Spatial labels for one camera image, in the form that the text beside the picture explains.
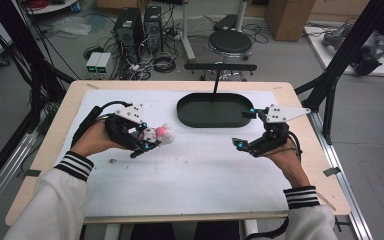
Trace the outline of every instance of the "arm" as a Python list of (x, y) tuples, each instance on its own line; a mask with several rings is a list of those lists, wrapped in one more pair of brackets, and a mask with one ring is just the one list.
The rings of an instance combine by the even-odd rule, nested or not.
[(310, 185), (307, 175), (288, 142), (265, 154), (278, 166), (292, 188), (285, 190), (289, 206), (289, 225), (285, 239), (337, 239), (333, 232), (334, 217), (327, 206), (320, 205), (316, 188)]
[(109, 148), (104, 121), (89, 128), (62, 161), (36, 183), (35, 194), (5, 239), (73, 239), (80, 236), (86, 210), (86, 181), (93, 163), (86, 157)]

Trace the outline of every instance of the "desk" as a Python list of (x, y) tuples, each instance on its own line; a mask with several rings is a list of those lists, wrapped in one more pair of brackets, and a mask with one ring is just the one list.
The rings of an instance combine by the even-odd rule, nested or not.
[[(51, 169), (58, 158), (63, 141), (73, 122), (77, 110), (87, 90), (185, 90), (211, 92), (212, 82), (188, 81), (76, 81), (71, 84), (69, 91), (55, 116), (31, 169), (41, 170), (42, 174)], [(278, 104), (300, 106), (294, 89), (289, 83), (269, 82), (221, 82), (219, 91), (271, 91)], [(300, 117), (288, 122), (290, 130), (298, 138), (304, 151), (302, 165), (307, 172), (311, 184), (317, 187), (322, 204), (331, 207), (335, 215), (348, 215), (350, 207), (335, 176), (326, 177), (323, 171), (330, 168), (326, 156), (317, 140), (310, 122)], [(7, 217), (6, 223), (11, 225), (33, 196), (34, 184), (37, 178), (26, 177)], [(118, 216), (111, 218), (86, 218), (85, 223), (128, 223), (128, 222), (158, 222), (158, 221), (197, 221), (216, 219), (258, 219), (283, 217), (285, 212), (247, 212), (215, 215), (164, 215), (164, 216)]]

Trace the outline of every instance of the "white paper sheet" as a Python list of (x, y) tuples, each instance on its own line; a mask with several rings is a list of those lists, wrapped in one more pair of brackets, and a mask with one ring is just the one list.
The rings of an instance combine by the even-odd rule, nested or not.
[[(86, 217), (156, 216), (286, 211), (281, 171), (266, 158), (239, 152), (232, 137), (254, 140), (264, 127), (257, 119), (241, 128), (198, 129), (183, 125), (176, 104), (190, 92), (91, 90), (81, 103), (60, 153), (69, 150), (73, 133), (94, 106), (110, 101), (143, 104), (149, 127), (168, 122), (176, 140), (131, 159), (130, 151), (111, 149), (90, 159)], [(275, 104), (271, 92), (235, 92), (255, 108)], [(104, 113), (122, 108), (111, 106)]]

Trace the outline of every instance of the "round stool seat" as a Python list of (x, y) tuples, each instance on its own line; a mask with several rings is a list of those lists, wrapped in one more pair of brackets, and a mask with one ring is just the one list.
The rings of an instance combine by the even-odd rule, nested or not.
[(220, 30), (210, 35), (208, 40), (210, 48), (226, 54), (245, 54), (251, 49), (252, 42), (245, 34), (232, 31)]

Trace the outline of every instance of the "black strap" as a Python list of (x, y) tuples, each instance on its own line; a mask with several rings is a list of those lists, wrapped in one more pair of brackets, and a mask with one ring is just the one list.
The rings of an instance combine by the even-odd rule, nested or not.
[(280, 227), (278, 229), (275, 229), (273, 231), (270, 231), (270, 232), (261, 232), (261, 233), (252, 233), (250, 235), (248, 235), (245, 240), (250, 240), (250, 239), (254, 239), (254, 238), (271, 238), (271, 239), (274, 239), (282, 234), (284, 234), (286, 232), (286, 229), (288, 228), (288, 224), (289, 224), (289, 218), (286, 218), (285, 221), (282, 223), (282, 225), (280, 225)]

